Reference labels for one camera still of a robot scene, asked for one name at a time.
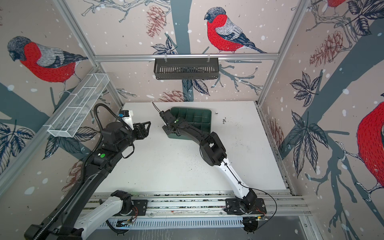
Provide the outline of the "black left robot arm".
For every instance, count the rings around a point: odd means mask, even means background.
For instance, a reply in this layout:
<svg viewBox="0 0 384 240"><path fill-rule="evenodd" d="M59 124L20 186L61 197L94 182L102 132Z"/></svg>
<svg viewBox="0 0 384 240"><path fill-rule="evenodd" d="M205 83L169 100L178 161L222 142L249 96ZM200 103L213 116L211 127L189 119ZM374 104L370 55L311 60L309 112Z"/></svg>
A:
<svg viewBox="0 0 384 240"><path fill-rule="evenodd" d="M124 112L117 115L105 104L96 104L94 115L101 136L83 163L80 178L41 224L29 226L24 233L26 240L85 240L111 216L122 209L129 210L124 204L130 195L117 191L110 198L112 203L101 205L80 218L95 190L124 158L123 151L149 135L151 122L130 126L123 119Z"/></svg>

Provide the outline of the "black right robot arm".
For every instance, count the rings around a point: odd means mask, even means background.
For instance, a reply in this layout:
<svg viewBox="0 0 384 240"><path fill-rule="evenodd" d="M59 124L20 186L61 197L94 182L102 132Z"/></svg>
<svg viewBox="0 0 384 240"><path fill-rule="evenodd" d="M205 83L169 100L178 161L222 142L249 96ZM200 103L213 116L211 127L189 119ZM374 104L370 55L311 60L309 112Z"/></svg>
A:
<svg viewBox="0 0 384 240"><path fill-rule="evenodd" d="M242 181L232 167L218 134L209 132L212 112L210 110L171 108L160 111L159 115L165 123L163 130L168 136L175 134L197 143L202 159L225 176L236 196L234 199L230 199L225 212L232 215L253 213L256 210L257 194Z"/></svg>

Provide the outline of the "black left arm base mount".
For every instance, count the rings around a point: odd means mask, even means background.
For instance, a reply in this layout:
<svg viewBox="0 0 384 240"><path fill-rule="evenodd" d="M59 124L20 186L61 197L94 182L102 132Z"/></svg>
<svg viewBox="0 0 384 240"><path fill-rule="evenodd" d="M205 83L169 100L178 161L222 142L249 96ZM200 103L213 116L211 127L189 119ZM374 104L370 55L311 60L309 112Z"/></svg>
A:
<svg viewBox="0 0 384 240"><path fill-rule="evenodd" d="M123 206L118 216L145 216L148 200L123 200Z"/></svg>

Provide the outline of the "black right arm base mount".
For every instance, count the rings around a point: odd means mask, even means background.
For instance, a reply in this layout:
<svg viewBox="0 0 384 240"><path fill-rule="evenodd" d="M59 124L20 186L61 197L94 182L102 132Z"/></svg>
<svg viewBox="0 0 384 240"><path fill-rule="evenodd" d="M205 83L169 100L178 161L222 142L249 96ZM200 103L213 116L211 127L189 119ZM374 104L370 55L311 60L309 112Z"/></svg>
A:
<svg viewBox="0 0 384 240"><path fill-rule="evenodd" d="M257 198L254 204L246 203L238 198L225 199L224 212L228 215L266 215L265 202Z"/></svg>

